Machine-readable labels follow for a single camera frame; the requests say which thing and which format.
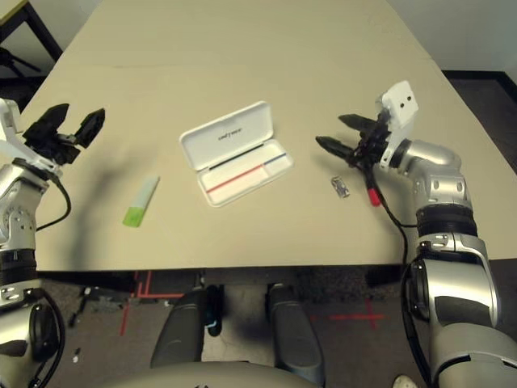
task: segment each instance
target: red object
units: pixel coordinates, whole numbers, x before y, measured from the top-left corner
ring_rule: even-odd
[[[370,197],[370,202],[372,202],[373,206],[380,206],[379,195],[375,188],[368,189],[368,196]]]

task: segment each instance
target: red line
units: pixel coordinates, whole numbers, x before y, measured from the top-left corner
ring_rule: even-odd
[[[135,280],[138,279],[138,271],[135,271],[133,278]],[[129,301],[126,302],[124,309],[122,310],[122,322],[120,323],[120,336],[124,335],[126,332],[126,326],[128,325],[128,316],[129,316]]]
[[[366,311],[368,312],[368,315],[373,315],[372,301],[370,301],[370,299],[365,299],[364,301],[366,302]],[[375,319],[370,319],[370,327],[372,327],[373,330],[377,329]]]
[[[126,332],[126,326],[128,325],[128,314],[129,314],[129,302],[124,306],[122,312],[122,323],[120,324],[120,336],[123,336]]]
[[[384,319],[386,318],[384,314],[334,314],[329,315],[328,319],[330,321],[348,321],[348,320],[356,320],[356,321],[373,321],[376,319]]]
[[[234,176],[232,179],[228,179],[228,180],[226,180],[223,183],[219,183],[217,186],[214,186],[213,188],[209,188],[207,190],[207,194],[209,194],[210,192],[213,192],[214,190],[217,190],[218,188],[222,188],[226,184],[232,183],[234,180],[242,178],[244,175],[248,175],[249,173],[251,173],[251,172],[253,172],[255,170],[258,170],[259,168],[262,168],[262,167],[263,167],[263,164],[259,164],[258,166],[255,166],[255,167],[249,169],[248,171],[244,171],[241,174]]]
[[[147,272],[147,281],[145,282],[145,295],[149,293],[149,287],[151,286],[151,271]]]

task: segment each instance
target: table leg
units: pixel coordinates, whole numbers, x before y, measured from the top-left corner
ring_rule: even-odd
[[[27,13],[27,24],[32,32],[34,32],[41,44],[47,49],[53,60],[57,61],[63,53],[63,50],[61,50],[61,47],[59,47],[59,44],[57,44],[50,31],[45,27],[30,2],[23,7],[23,10]]]

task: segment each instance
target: small metal object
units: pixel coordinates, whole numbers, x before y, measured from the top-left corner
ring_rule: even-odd
[[[348,187],[340,176],[335,176],[330,180],[330,182],[332,183],[334,190],[338,193],[339,198],[346,198],[350,195],[350,190],[348,190]]]

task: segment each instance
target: white shoe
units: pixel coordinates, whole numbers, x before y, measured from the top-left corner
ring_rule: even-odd
[[[418,386],[409,377],[401,374],[393,382],[392,388],[418,388]]]

